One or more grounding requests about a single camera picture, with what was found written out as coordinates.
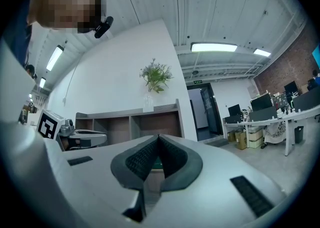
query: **white ceiling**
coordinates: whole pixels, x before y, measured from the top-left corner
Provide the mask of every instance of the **white ceiling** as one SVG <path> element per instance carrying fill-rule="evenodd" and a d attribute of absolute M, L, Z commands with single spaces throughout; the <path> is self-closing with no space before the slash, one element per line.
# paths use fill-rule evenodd
<path fill-rule="evenodd" d="M 35 64 L 39 81 L 46 78 L 48 90 L 99 42 L 157 19 L 166 24 L 186 83 L 253 78 L 283 53 L 306 22 L 297 0 L 107 0 L 107 15 L 114 21 L 100 39 L 93 32 L 65 34 L 34 25 L 29 62 Z M 230 43 L 238 48 L 236 52 L 191 53 L 192 42 Z M 47 71 L 58 44 L 65 50 L 52 71 Z M 253 54 L 256 48 L 272 54 Z"/>

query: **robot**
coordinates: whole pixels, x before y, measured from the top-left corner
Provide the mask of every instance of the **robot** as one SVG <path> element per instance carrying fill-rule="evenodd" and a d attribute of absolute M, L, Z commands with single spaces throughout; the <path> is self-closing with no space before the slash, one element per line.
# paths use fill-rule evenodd
<path fill-rule="evenodd" d="M 75 129 L 71 119 L 65 119 L 51 110 L 43 109 L 36 130 L 44 137 L 54 139 L 62 151 L 80 150 L 105 145 L 103 132 Z"/>
<path fill-rule="evenodd" d="M 233 153 L 185 138 L 156 134 L 62 151 L 60 125 L 42 130 L 47 137 L 21 124 L 1 127 L 14 185 L 58 227 L 267 227 L 290 204 L 274 181 Z M 144 182 L 157 157 L 165 179 L 146 214 Z"/>

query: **white vase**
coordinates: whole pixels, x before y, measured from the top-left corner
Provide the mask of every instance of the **white vase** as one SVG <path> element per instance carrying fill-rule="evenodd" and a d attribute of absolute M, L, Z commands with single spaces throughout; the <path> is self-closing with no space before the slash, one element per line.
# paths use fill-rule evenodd
<path fill-rule="evenodd" d="M 154 111 L 154 98 L 151 92 L 147 92 L 143 97 L 143 112 L 153 112 Z"/>

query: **doorway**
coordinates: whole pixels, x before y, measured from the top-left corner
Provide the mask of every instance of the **doorway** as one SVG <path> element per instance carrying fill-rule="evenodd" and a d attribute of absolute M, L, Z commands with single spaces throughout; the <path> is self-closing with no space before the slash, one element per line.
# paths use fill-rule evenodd
<path fill-rule="evenodd" d="M 198 141 L 223 135 L 217 103 L 210 83 L 187 86 Z"/>

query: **trash can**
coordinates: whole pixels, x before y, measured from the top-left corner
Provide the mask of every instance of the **trash can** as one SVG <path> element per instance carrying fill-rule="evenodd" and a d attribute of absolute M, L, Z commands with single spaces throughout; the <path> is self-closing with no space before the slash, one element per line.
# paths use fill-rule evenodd
<path fill-rule="evenodd" d="M 294 129 L 294 142 L 299 144 L 304 138 L 304 127 L 298 126 Z"/>

